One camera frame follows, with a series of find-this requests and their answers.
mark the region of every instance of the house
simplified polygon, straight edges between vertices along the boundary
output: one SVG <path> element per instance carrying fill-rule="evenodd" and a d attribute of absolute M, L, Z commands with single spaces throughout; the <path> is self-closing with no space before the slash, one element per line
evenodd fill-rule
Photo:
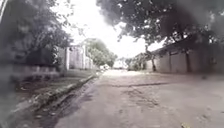
<path fill-rule="evenodd" d="M 196 36 L 151 52 L 147 70 L 161 73 L 224 73 L 224 46 L 197 42 Z"/>
<path fill-rule="evenodd" d="M 70 46 L 69 68 L 71 69 L 96 69 L 93 60 L 86 55 L 84 43 Z"/>

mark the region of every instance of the bright sky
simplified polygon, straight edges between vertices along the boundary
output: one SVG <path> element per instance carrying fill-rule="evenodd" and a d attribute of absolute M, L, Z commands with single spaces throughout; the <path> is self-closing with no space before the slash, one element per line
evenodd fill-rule
<path fill-rule="evenodd" d="M 60 6 L 53 10 L 66 14 L 71 11 L 64 5 L 64 1 L 58 0 Z M 121 31 L 117 26 L 116 30 L 105 23 L 103 16 L 99 13 L 99 7 L 96 6 L 96 0 L 71 0 L 74 4 L 74 15 L 68 17 L 69 22 L 76 24 L 78 27 L 85 28 L 85 37 L 80 36 L 75 29 L 66 28 L 74 36 L 75 43 L 82 42 L 85 38 L 99 38 L 105 42 L 107 47 L 119 57 L 134 57 L 135 55 L 145 52 L 145 41 L 139 40 L 134 42 L 132 37 L 123 37 L 117 42 L 117 36 Z"/>

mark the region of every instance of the cracked pavement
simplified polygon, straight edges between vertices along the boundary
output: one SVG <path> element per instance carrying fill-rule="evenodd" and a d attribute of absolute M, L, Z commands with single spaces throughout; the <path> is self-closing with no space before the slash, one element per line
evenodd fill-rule
<path fill-rule="evenodd" d="M 32 124 L 38 128 L 222 128 L 223 92 L 222 77 L 204 80 L 200 75 L 111 70 Z"/>

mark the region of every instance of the tree canopy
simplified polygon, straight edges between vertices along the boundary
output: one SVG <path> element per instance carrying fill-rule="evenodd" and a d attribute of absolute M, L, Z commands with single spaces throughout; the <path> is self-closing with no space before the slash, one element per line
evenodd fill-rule
<path fill-rule="evenodd" d="M 87 46 L 87 55 L 93 59 L 93 62 L 97 66 L 105 64 L 111 67 L 113 66 L 117 56 L 112 53 L 101 40 L 87 39 L 85 42 Z"/>
<path fill-rule="evenodd" d="M 221 0 L 98 0 L 111 25 L 126 23 L 121 36 L 144 38 L 149 44 L 189 35 L 223 35 Z"/>
<path fill-rule="evenodd" d="M 9 27 L 5 42 L 12 47 L 15 61 L 29 65 L 54 65 L 57 47 L 68 46 L 71 35 L 64 15 L 52 11 L 56 0 L 12 0 L 6 6 L 3 22 Z"/>

